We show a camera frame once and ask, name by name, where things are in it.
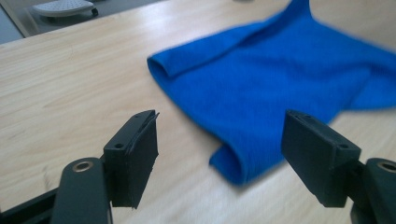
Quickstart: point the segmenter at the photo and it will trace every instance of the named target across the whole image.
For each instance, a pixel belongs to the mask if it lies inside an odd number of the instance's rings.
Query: wooden table
[[[236,188],[208,165],[220,142],[162,92],[147,57],[288,1],[170,0],[0,46],[0,203],[3,211],[58,186],[62,169],[103,146],[133,114],[157,120],[160,156],[136,211],[115,223],[350,223],[324,208],[285,162]],[[319,21],[396,51],[396,1],[312,0]],[[363,149],[361,161],[396,161],[396,110],[344,112],[332,127]]]

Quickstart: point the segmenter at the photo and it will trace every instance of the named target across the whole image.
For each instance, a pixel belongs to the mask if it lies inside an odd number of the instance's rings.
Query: cloth fold
[[[308,0],[156,53],[148,68],[192,120],[224,143],[209,163],[235,185],[283,160],[286,109],[329,122],[341,110],[396,105],[396,55],[315,21]]]

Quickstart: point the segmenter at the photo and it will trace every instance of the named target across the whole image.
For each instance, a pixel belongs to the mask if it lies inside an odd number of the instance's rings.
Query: light wood tabletop
[[[283,162],[237,188],[208,165],[219,140],[163,93],[149,55],[235,25],[264,20],[286,0],[169,0],[0,45],[0,205],[58,187],[71,161],[100,157],[132,115],[155,109],[158,148],[137,210],[115,223],[350,223],[352,205],[324,208]],[[322,21],[396,52],[395,0],[312,0]],[[331,126],[361,161],[396,161],[396,109],[347,111]]]

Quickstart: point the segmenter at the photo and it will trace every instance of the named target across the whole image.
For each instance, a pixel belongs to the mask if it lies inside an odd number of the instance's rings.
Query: blue fabric
[[[283,160],[286,109],[329,122],[341,110],[396,105],[396,55],[318,23],[308,0],[293,0],[267,21],[154,54],[148,68],[224,143],[210,164],[236,185]]]

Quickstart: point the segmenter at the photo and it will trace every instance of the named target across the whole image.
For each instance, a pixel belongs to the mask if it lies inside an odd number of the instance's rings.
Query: floor
[[[93,17],[92,13],[87,11],[76,16],[57,18],[55,21],[49,21],[48,18],[38,15],[32,7],[27,9],[34,18],[39,32],[46,33],[159,1],[162,0],[91,0],[99,11],[97,17]],[[3,10],[0,11],[0,19],[0,21],[7,21],[7,14]],[[15,29],[11,20],[0,23],[0,44],[23,38],[21,34],[18,34],[18,29]]]

